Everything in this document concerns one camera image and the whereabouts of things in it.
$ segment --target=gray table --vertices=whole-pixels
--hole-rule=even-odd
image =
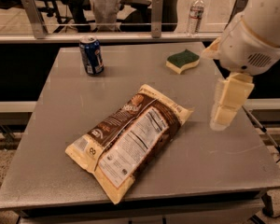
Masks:
[[[224,132],[209,128],[220,73],[204,59],[183,75],[167,68],[167,57],[184,49],[200,54],[203,44],[102,46],[105,71],[98,77],[86,75],[78,48],[61,49],[0,189],[0,210],[41,217],[36,223],[60,223],[42,216],[64,214],[73,223],[151,215],[166,215],[169,223],[229,223],[260,210],[261,195],[280,188],[280,171],[244,111]],[[115,206],[64,150],[142,84],[195,112]]]

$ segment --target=person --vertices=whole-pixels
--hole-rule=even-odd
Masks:
[[[94,14],[98,32],[116,32],[117,15],[121,0],[91,0],[91,10]]]
[[[91,26],[87,23],[84,15],[83,3],[85,0],[67,0],[69,10],[72,13],[77,31],[79,33],[88,33],[91,31]]]

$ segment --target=nutrition label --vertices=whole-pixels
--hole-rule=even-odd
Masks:
[[[116,188],[139,166],[168,128],[158,109],[150,107],[120,135],[99,161],[99,167]]]

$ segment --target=scrubbing pad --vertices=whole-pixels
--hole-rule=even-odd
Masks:
[[[184,70],[195,67],[199,63],[199,59],[199,55],[185,49],[185,51],[169,56],[166,66],[181,74]]]

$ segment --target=can top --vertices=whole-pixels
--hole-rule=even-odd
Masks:
[[[92,36],[92,35],[86,35],[80,39],[80,42],[83,42],[83,43],[93,43],[95,41],[97,41],[97,39],[95,36]]]

